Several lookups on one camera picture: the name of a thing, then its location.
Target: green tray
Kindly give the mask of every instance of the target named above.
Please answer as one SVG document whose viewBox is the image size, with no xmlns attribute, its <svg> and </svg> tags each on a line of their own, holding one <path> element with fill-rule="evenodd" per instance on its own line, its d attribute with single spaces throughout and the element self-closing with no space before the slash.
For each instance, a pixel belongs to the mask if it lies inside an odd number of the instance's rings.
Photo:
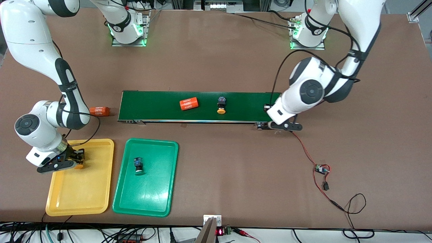
<svg viewBox="0 0 432 243">
<path fill-rule="evenodd" d="M 270 93 L 123 91 L 119 122 L 255 123 L 271 118 L 264 111 Z M 280 93 L 274 93 L 272 103 Z M 217 113 L 217 100 L 226 97 L 226 113 Z M 196 97 L 199 107 L 182 111 L 180 101 Z"/>
<path fill-rule="evenodd" d="M 119 214 L 166 217 L 171 209 L 178 144 L 131 138 L 126 142 L 112 210 Z M 144 175 L 135 175 L 133 159 L 143 159 Z"/>
</svg>

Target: plastic tray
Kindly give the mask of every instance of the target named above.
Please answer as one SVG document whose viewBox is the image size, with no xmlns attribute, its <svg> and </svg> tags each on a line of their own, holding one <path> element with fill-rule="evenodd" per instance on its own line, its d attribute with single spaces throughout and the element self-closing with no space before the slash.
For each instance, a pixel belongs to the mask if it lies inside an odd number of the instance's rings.
<svg viewBox="0 0 432 243">
<path fill-rule="evenodd" d="M 114 142 L 92 139 L 76 148 L 85 149 L 84 167 L 53 173 L 45 208 L 49 216 L 100 214 L 108 207 Z"/>
<path fill-rule="evenodd" d="M 112 210 L 120 214 L 166 217 L 171 209 L 178 144 L 131 138 L 126 142 Z M 143 159 L 135 175 L 133 159 Z"/>
</svg>

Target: small blue and black object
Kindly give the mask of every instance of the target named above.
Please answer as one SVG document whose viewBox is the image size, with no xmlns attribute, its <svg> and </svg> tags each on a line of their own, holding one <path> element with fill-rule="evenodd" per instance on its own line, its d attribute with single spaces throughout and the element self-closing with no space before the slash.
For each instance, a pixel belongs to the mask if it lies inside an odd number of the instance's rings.
<svg viewBox="0 0 432 243">
<path fill-rule="evenodd" d="M 143 169 L 143 159 L 141 157 L 136 157 L 133 159 L 133 165 L 135 166 L 135 175 L 144 175 Z"/>
</svg>

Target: gray floor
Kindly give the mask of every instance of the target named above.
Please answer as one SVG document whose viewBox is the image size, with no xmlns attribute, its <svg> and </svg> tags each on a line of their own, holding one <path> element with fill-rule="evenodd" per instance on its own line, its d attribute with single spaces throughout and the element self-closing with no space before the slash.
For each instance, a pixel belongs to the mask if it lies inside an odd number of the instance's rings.
<svg viewBox="0 0 432 243">
<path fill-rule="evenodd" d="M 308 6 L 312 6 L 314 0 L 307 0 Z M 383 9 L 383 13 L 389 14 L 406 14 L 413 10 L 422 0 L 387 0 L 385 3 L 385 8 Z M 95 7 L 89 0 L 81 0 L 81 7 Z M 271 4 L 271 9 L 276 11 L 286 11 L 286 12 L 303 12 L 304 11 L 304 1 L 303 0 L 294 0 L 291 7 L 280 7 L 276 4 Z M 425 40 L 425 45 L 429 50 L 429 55 L 432 59 L 432 40 L 431 40 L 431 32 L 432 32 L 432 8 L 429 8 L 424 14 L 419 17 L 420 30 L 423 35 L 423 39 Z M 3 32 L 1 31 L 0 26 L 0 67 L 3 60 L 3 55 L 6 51 L 6 43 L 4 41 Z"/>
</svg>

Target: green conveyor belt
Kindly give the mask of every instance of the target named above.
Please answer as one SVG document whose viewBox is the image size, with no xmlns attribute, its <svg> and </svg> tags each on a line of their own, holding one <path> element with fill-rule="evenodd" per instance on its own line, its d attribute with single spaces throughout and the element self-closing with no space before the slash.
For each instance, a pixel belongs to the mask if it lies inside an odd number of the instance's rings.
<svg viewBox="0 0 432 243">
<path fill-rule="evenodd" d="M 275 93 L 272 103 L 280 93 Z M 226 113 L 218 114 L 217 101 L 226 97 Z M 182 111 L 180 101 L 197 97 L 199 107 Z M 264 104 L 270 93 L 123 91 L 119 122 L 196 122 L 255 123 L 268 122 Z"/>
</svg>

